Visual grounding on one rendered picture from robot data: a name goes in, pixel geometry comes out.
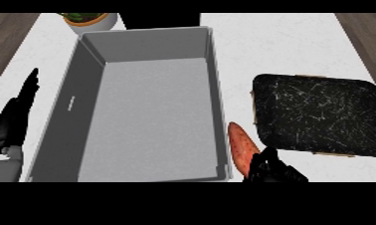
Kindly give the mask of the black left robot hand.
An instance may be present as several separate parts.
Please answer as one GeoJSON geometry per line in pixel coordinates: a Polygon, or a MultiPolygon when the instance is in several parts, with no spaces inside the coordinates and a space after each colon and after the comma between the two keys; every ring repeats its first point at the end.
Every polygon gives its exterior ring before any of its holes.
{"type": "Polygon", "coordinates": [[[34,69],[21,88],[0,112],[0,153],[10,146],[22,146],[28,130],[28,117],[38,92],[38,69],[34,69]]]}

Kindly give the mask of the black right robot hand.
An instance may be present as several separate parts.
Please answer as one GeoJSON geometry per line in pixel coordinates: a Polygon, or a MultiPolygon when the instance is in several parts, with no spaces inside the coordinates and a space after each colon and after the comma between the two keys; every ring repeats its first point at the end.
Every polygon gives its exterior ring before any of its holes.
{"type": "Polygon", "coordinates": [[[273,147],[267,147],[261,153],[252,156],[243,182],[307,183],[308,178],[279,159],[277,150],[273,147]]]}

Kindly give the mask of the orange sweet potato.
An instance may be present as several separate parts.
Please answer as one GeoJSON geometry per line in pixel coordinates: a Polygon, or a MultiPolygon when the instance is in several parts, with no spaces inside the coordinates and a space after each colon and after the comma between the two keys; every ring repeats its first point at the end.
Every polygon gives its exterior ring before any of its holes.
{"type": "Polygon", "coordinates": [[[243,176],[248,176],[252,156],[260,153],[260,149],[248,136],[245,130],[233,121],[227,126],[230,154],[234,167],[243,176]]]}

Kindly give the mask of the black scratched tray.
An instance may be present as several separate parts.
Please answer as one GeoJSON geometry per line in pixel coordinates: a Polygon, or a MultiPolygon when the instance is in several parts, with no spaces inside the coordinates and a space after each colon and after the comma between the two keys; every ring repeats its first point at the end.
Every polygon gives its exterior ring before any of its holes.
{"type": "Polygon", "coordinates": [[[255,127],[283,150],[376,157],[376,85],[261,74],[252,80],[255,127]]]}

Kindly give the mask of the grey open box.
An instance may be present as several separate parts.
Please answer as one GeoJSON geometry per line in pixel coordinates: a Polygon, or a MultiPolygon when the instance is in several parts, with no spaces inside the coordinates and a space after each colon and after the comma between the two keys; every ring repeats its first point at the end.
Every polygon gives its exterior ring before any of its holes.
{"type": "Polygon", "coordinates": [[[195,182],[230,178],[211,29],[83,34],[29,181],[195,182]]]}

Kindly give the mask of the white potted plant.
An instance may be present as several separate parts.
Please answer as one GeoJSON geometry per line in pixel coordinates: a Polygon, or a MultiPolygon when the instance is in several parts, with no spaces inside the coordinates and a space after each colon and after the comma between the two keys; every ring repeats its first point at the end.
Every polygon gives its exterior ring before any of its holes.
{"type": "Polygon", "coordinates": [[[78,35],[109,31],[118,22],[116,13],[60,13],[60,16],[78,35]]]}

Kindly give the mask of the black appliance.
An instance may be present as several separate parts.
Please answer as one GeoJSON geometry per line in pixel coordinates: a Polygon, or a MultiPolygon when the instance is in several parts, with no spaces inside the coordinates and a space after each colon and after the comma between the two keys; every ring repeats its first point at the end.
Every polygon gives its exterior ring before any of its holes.
{"type": "Polygon", "coordinates": [[[198,27],[201,13],[121,13],[124,25],[131,29],[198,27]]]}

